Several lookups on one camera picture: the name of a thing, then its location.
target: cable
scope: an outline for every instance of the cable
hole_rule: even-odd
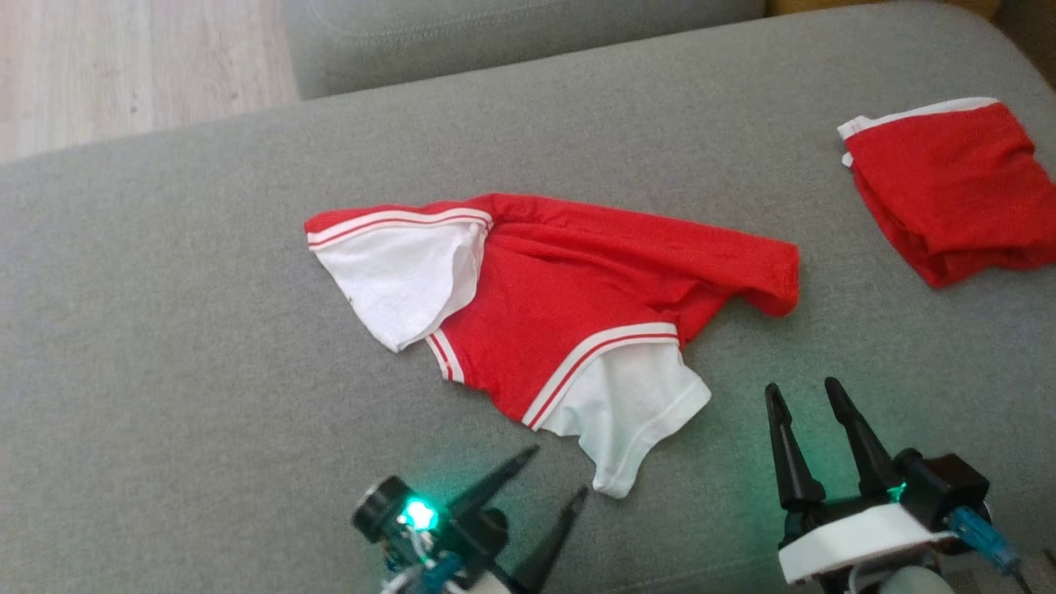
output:
[[[1026,578],[1023,577],[1022,572],[1020,572],[1018,568],[1012,572],[1012,578],[1019,584],[1019,589],[1023,591],[1023,594],[1034,594],[1030,584],[1026,583]]]
[[[851,575],[847,576],[847,590],[850,594],[857,594],[857,574],[862,571],[862,563],[851,568]]]

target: gray fabric upholstery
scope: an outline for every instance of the gray fabric upholstery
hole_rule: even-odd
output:
[[[449,496],[529,443],[509,563],[592,468],[394,355],[306,249],[335,207],[539,192],[797,243],[788,318],[728,304],[686,350],[714,398],[596,498],[552,594],[777,590],[762,404],[782,387],[830,496],[853,464],[823,378],[891,449],[960,452],[1001,526],[1054,542],[1056,267],[930,291],[835,127],[1003,98],[1056,170],[1056,97],[988,24],[880,4],[313,101],[0,168],[0,592],[376,591],[348,527],[389,474]],[[438,433],[438,439],[429,435]]]
[[[303,98],[759,18],[763,0],[283,0]]]

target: gray couch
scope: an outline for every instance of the gray couch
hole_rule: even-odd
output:
[[[317,98],[762,16],[763,0],[283,0]]]
[[[762,389],[833,497],[855,488],[822,379],[892,449],[956,450],[998,524],[1056,544],[1056,267],[931,291],[862,204],[835,127],[1004,99],[1056,170],[1056,96],[989,24],[888,3],[761,19],[111,142],[0,167],[0,592],[377,590],[347,524],[399,474],[448,496],[530,443],[505,493],[541,537],[591,476],[393,355],[306,249],[317,211],[535,192],[794,242],[785,319],[728,304],[686,350],[714,391],[593,499],[553,594],[767,592],[781,512]],[[441,431],[438,440],[422,435]]]

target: white robot part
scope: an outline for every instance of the white robot part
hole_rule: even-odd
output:
[[[785,581],[797,583],[947,538],[956,536],[932,533],[902,505],[889,503],[817,527],[781,549],[777,557]]]

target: white sleeve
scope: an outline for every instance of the white sleeve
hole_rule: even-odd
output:
[[[371,334],[393,352],[420,340],[476,295],[491,217],[388,210],[308,234]]]

